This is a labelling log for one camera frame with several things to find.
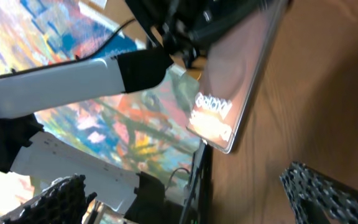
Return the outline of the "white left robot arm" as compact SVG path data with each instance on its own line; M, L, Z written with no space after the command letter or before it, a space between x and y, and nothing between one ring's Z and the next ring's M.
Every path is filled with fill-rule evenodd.
M190 208L165 197L160 180L120 169L60 141L38 111L135 93L159 85L181 54L187 68L268 1L128 1L145 33L144 50L85 58L0 75L0 171L52 181L0 223L80 223L95 199L135 223L185 223Z

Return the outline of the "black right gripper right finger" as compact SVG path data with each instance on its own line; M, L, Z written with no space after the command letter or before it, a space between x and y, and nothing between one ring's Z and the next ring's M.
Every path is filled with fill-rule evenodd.
M358 190L300 162L292 162L280 180L296 224L358 224Z

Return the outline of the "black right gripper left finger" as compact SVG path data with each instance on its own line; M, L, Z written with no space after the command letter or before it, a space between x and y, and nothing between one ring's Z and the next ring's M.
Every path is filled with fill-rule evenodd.
M0 217L0 224L80 224L96 192L85 193L84 175L59 178L23 205Z

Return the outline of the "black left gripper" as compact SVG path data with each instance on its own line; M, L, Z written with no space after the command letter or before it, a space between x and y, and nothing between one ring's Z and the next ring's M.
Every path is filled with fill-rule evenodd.
M207 57L210 46L258 9L266 0L126 0L146 33L146 47L162 45L180 55L186 68Z

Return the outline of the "Samsung Galaxy smartphone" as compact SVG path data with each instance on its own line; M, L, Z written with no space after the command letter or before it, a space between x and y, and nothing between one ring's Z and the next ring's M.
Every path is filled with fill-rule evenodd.
M263 1L210 49L187 129L229 154L247 121L289 1Z

